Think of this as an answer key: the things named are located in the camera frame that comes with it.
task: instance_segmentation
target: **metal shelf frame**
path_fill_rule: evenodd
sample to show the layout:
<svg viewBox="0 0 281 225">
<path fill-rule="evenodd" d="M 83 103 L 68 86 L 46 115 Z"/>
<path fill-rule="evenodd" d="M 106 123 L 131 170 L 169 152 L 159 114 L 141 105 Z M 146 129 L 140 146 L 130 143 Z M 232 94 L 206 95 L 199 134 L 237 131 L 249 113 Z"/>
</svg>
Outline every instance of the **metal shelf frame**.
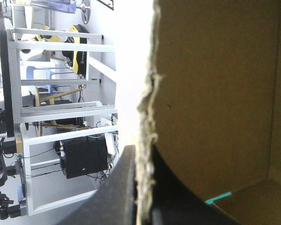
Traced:
<svg viewBox="0 0 281 225">
<path fill-rule="evenodd" d="M 88 33 L 76 33 L 66 31 L 55 31 L 55 30 L 38 30 L 38 29 L 24 29 L 14 28 L 9 19 L 4 18 L 4 26 L 7 36 L 7 50 L 8 53 L 8 68 L 9 79 L 10 79 L 10 92 L 11 92 L 11 105 L 12 105 L 12 118 L 14 120 L 15 137 L 19 136 L 22 138 L 23 153 L 20 153 L 23 157 L 23 169 L 24 175 L 31 175 L 31 169 L 37 168 L 44 165 L 51 165 L 59 162 L 59 159 L 53 159 L 49 161 L 39 162 L 32 164 L 30 161 L 30 147 L 40 143 L 49 143 L 59 140 L 65 140 L 70 138 L 106 134 L 114 131 L 118 131 L 117 125 L 96 127 L 92 129 L 85 129 L 79 131 L 71 131 L 61 134 L 46 135 L 39 137 L 29 138 L 25 123 L 37 122 L 46 120 L 58 120 L 65 118 L 76 118 L 85 116 L 111 116 L 117 113 L 117 108 L 114 105 L 102 105 L 99 101 L 83 102 L 83 103 L 71 103 L 63 105 L 47 105 L 39 107 L 23 108 L 22 105 L 22 91 L 21 86 L 27 85 L 47 85 L 47 84 L 89 84 L 92 81 L 89 76 L 89 66 L 93 66 L 95 69 L 106 75 L 114 82 L 116 82 L 116 72 L 104 65 L 100 61 L 92 57 L 93 52 L 115 52 L 115 48 L 112 45 L 94 44 L 100 39 L 102 43 L 102 35 L 88 34 Z M 43 34 L 43 35 L 58 35 L 65 37 L 81 37 L 87 38 L 87 44 L 74 44 L 74 43 L 56 43 L 56 42 L 33 42 L 33 41 L 19 41 L 14 39 L 14 34 Z M 55 80 L 21 80 L 20 76 L 20 55 L 21 49 L 44 49 L 44 50 L 68 50 L 68 51 L 83 51 L 87 52 L 87 74 L 85 79 L 55 79 Z M 32 180 L 25 179 L 26 182 L 26 210 L 27 215 L 32 216 L 41 212 L 56 209 L 58 207 L 75 203 L 91 197 L 96 190 L 86 192 L 80 195 L 72 196 L 66 199 L 62 199 L 49 204 L 34 207 L 33 204 L 33 190 Z"/>
</svg>

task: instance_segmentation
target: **blue chair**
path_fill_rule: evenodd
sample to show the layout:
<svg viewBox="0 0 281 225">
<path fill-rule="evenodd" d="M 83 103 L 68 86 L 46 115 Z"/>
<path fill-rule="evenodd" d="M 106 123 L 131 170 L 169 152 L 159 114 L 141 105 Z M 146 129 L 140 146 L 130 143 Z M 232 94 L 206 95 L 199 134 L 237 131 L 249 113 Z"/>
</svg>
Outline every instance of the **blue chair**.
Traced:
<svg viewBox="0 0 281 225">
<path fill-rule="evenodd" d="M 75 74 L 73 71 L 71 72 L 53 72 L 51 71 L 51 69 L 68 69 L 67 67 L 32 67 L 32 66 L 28 66 L 26 68 L 26 79 L 27 80 L 34 80 L 34 71 L 35 70 L 45 70 L 46 71 L 46 78 L 48 80 L 52 79 L 53 75 L 56 74 Z M 71 87 L 70 85 L 46 85 L 46 86 L 38 86 L 38 88 L 47 88 L 48 89 L 48 93 L 52 94 L 52 93 L 62 93 L 62 91 L 56 91 L 55 88 L 58 87 Z"/>
</svg>

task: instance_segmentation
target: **black speaker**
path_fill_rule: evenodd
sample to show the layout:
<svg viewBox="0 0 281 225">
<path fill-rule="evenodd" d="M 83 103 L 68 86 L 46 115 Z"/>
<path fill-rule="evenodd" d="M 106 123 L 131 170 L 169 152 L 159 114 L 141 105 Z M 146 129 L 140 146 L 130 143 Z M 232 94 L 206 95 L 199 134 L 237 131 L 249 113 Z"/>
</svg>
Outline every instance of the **black speaker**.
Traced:
<svg viewBox="0 0 281 225">
<path fill-rule="evenodd" d="M 105 138 L 79 137 L 54 143 L 67 179 L 107 170 Z"/>
</svg>

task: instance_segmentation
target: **teal tape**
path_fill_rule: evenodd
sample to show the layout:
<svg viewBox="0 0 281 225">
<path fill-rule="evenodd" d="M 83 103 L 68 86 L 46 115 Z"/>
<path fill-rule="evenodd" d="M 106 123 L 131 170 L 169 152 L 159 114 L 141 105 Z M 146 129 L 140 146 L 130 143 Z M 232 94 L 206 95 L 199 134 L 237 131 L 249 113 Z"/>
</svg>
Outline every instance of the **teal tape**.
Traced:
<svg viewBox="0 0 281 225">
<path fill-rule="evenodd" d="M 207 201 L 205 201 L 205 203 L 206 203 L 207 205 L 210 205 L 210 204 L 214 203 L 214 201 L 219 200 L 219 199 L 221 199 L 221 198 L 228 197 L 228 196 L 230 196 L 230 195 L 232 195 L 232 193 L 231 193 L 231 192 L 227 192 L 227 193 L 224 193 L 224 194 L 219 195 L 219 196 L 217 196 L 217 197 L 208 199 Z"/>
</svg>

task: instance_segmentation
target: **wooden chair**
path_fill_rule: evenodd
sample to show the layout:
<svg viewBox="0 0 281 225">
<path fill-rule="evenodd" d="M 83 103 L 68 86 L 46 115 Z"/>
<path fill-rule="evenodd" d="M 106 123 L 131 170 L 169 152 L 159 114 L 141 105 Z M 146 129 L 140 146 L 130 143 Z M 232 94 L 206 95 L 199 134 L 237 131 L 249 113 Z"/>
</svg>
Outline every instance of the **wooden chair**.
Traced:
<svg viewBox="0 0 281 225">
<path fill-rule="evenodd" d="M 56 98 L 62 97 L 62 96 L 66 96 L 66 95 L 70 95 L 79 91 L 82 91 L 83 87 L 75 89 L 75 90 L 69 90 L 69 91 L 65 91 L 59 94 L 55 94 L 55 95 L 50 95 L 47 97 L 40 97 L 39 91 L 37 86 L 34 87 L 34 93 L 35 93 L 35 104 L 36 106 L 41 106 L 42 102 L 46 102 L 49 101 L 49 103 L 51 105 L 54 105 L 54 100 Z M 37 135 L 38 136 L 42 136 L 43 135 L 43 127 L 52 127 L 52 124 L 56 127 L 56 128 L 61 128 L 61 129 L 74 129 L 76 128 L 75 126 L 67 126 L 67 125 L 62 125 L 62 124 L 57 124 L 57 122 L 55 120 L 51 120 L 51 123 L 45 123 L 43 121 L 41 121 L 39 123 L 39 126 L 37 126 Z"/>
</svg>

